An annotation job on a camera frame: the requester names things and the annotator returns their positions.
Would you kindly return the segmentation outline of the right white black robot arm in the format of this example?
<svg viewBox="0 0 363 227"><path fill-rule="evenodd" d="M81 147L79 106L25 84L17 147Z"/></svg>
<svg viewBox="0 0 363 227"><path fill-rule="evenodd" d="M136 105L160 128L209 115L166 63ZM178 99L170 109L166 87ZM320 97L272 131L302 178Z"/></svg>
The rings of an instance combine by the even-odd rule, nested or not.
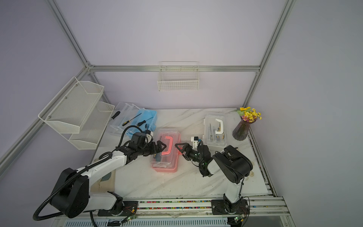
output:
<svg viewBox="0 0 363 227"><path fill-rule="evenodd" d="M224 193L226 204L236 205L243 201L244 180L253 170L253 164L237 148L228 145L223 151L212 154L202 140L193 141L193 145L177 143L175 148L187 161L198 164L197 167L203 177L212 177L218 172L224 174L229 181Z"/></svg>

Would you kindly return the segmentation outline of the white mesh shelf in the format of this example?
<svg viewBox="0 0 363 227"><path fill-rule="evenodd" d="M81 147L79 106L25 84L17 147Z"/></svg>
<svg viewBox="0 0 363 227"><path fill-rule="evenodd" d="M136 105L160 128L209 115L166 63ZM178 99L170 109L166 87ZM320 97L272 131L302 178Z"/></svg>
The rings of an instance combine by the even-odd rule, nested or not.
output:
<svg viewBox="0 0 363 227"><path fill-rule="evenodd" d="M59 134L78 134L104 93L104 86L73 77L38 118Z"/></svg>
<svg viewBox="0 0 363 227"><path fill-rule="evenodd" d="M69 142L78 150L95 150L103 136L114 106L98 102L80 133L72 134Z"/></svg>

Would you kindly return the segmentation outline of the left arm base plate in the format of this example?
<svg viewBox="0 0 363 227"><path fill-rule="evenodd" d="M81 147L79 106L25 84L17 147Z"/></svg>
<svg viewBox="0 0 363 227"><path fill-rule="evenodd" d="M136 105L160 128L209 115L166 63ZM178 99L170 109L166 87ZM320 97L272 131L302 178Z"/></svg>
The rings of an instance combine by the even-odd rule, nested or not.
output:
<svg viewBox="0 0 363 227"><path fill-rule="evenodd" d="M126 217L132 214L136 214L138 205L138 201L117 202L110 210L99 210L97 215L99 217Z"/></svg>

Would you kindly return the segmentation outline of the upper white mesh shelf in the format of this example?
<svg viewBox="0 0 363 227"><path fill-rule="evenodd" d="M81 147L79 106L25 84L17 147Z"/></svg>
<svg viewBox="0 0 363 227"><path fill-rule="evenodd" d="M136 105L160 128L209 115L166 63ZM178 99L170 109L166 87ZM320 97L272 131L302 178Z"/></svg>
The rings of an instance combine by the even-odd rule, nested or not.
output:
<svg viewBox="0 0 363 227"><path fill-rule="evenodd" d="M73 77L38 118L59 134L78 134L104 93L104 86Z"/></svg>

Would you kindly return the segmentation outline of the purple glass vase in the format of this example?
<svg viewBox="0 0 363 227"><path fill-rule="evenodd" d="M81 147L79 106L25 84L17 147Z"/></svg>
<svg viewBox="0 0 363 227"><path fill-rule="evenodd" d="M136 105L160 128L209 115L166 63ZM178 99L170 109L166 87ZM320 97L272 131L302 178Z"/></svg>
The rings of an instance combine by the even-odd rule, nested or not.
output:
<svg viewBox="0 0 363 227"><path fill-rule="evenodd" d="M251 123L241 120L233 130L232 136L237 141L243 141L247 138Z"/></svg>

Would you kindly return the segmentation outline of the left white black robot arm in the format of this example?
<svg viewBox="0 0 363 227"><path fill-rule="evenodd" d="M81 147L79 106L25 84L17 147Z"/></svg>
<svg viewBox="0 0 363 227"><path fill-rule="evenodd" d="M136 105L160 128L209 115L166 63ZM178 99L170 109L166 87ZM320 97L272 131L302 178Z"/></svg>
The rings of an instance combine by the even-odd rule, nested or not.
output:
<svg viewBox="0 0 363 227"><path fill-rule="evenodd" d="M161 153L166 147L162 141L153 141L150 134L136 132L130 141L103 154L99 161L77 170L64 170L52 191L50 204L68 218L96 210L108 211L113 216L118 216L125 210L123 198L111 191L93 193L91 186L137 157Z"/></svg>

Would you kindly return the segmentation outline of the pink clear toolbox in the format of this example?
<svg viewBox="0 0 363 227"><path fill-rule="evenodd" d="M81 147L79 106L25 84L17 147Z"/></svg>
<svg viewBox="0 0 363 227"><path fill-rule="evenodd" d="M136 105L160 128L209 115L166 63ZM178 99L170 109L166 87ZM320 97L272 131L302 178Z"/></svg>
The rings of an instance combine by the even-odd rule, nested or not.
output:
<svg viewBox="0 0 363 227"><path fill-rule="evenodd" d="M161 128L157 130L155 139L166 145L166 148L150 158L152 169L159 173L175 173L178 168L179 150L175 144L181 141L177 129Z"/></svg>

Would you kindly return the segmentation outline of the yellow black thin screwdriver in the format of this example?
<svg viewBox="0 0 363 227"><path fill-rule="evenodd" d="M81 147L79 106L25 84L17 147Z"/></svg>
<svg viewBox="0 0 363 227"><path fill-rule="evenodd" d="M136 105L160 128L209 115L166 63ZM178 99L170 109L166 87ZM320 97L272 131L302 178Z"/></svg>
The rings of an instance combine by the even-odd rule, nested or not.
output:
<svg viewBox="0 0 363 227"><path fill-rule="evenodd" d="M141 115L141 113L139 113L139 114L137 114L135 117L133 117L133 118L131 118L131 119L129 119L129 120L127 120L127 121L125 121L123 124L122 124L122 126L126 126L128 123L130 123L133 119L135 119L135 118L137 118L138 116L140 116Z"/></svg>

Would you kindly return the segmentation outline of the blue clear toolbox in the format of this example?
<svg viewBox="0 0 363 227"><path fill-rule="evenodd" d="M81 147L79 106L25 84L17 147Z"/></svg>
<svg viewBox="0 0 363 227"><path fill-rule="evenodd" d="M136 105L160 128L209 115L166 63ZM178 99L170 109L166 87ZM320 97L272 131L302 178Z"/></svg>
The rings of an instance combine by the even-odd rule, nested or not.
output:
<svg viewBox="0 0 363 227"><path fill-rule="evenodd" d="M120 114L115 118L111 119L108 123L108 131L114 134L121 135L125 128L127 128L130 125L135 125L139 122L142 122L143 120L148 120L145 124L140 126L139 128L142 131L154 131L156 129L156 121L157 121L157 112L155 110L149 110L144 108L139 108L134 104L130 103L123 103L120 102L115 107L115 110L112 115L114 115L117 111L120 111ZM128 123L126 126L122 126L122 124L135 117L137 114L140 114L137 118L133 119L130 123Z"/></svg>

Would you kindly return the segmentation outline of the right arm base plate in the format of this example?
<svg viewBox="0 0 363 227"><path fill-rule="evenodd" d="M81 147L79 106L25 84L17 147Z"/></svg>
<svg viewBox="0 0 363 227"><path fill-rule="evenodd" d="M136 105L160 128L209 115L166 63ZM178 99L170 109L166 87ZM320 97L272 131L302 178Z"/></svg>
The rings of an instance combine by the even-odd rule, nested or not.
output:
<svg viewBox="0 0 363 227"><path fill-rule="evenodd" d="M248 201L244 199L231 203L228 199L211 201L213 215L247 215L250 214Z"/></svg>

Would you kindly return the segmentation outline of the aluminium frame rail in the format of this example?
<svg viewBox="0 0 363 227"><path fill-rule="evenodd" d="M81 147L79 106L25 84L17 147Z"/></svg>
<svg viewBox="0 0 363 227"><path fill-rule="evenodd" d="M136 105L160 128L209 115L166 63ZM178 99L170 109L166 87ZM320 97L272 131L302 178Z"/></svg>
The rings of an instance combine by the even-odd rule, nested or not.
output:
<svg viewBox="0 0 363 227"><path fill-rule="evenodd" d="M260 66L162 66L162 65L94 65L89 67L91 72L259 72Z"/></svg>

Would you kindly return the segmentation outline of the black yellow stubby screwdriver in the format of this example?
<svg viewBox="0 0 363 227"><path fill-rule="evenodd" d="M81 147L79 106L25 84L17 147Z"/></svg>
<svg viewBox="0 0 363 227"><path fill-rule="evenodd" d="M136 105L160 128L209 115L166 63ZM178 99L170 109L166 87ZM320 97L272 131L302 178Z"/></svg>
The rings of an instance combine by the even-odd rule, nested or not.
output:
<svg viewBox="0 0 363 227"><path fill-rule="evenodd" d="M151 118L147 119L147 120L143 120L142 122L139 122L137 124L138 127L142 126L143 124L145 124L148 120L150 120Z"/></svg>

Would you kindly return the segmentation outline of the yellow artificial flowers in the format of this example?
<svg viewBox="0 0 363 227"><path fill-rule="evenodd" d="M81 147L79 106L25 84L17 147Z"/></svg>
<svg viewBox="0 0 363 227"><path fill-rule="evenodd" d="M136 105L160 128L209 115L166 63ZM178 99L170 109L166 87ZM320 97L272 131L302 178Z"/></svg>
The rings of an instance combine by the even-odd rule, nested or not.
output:
<svg viewBox="0 0 363 227"><path fill-rule="evenodd" d="M240 107L237 109L238 115L244 122L254 123L257 120L261 120L261 113L257 112L256 109L251 107Z"/></svg>

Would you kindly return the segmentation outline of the white clear toolbox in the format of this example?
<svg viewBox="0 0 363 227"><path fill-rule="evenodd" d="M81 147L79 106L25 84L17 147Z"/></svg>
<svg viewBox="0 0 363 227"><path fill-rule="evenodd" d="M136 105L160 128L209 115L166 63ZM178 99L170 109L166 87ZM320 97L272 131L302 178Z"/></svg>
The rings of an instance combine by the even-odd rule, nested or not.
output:
<svg viewBox="0 0 363 227"><path fill-rule="evenodd" d="M223 113L208 113L204 119L203 142L208 146L224 148L227 144L226 116Z"/></svg>

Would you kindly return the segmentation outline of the lower white mesh shelf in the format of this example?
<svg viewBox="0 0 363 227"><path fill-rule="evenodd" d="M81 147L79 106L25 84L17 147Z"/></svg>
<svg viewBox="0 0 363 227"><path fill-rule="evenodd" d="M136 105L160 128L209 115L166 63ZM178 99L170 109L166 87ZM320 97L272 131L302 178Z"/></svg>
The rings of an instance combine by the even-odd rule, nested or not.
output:
<svg viewBox="0 0 363 227"><path fill-rule="evenodd" d="M95 150L103 136L114 106L98 102L80 133L72 134L69 142L78 150Z"/></svg>

